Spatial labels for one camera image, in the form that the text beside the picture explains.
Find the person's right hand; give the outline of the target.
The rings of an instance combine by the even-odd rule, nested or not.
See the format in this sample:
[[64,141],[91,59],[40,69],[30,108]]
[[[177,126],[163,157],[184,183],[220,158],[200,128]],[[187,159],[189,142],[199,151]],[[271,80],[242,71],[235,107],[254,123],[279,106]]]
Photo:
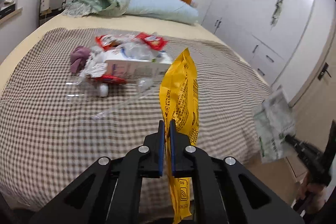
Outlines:
[[319,185],[311,182],[310,172],[306,173],[301,185],[299,186],[296,200],[304,200],[306,192],[310,192],[313,197],[308,203],[305,209],[305,213],[312,214],[318,212],[326,202],[326,190],[324,185]]

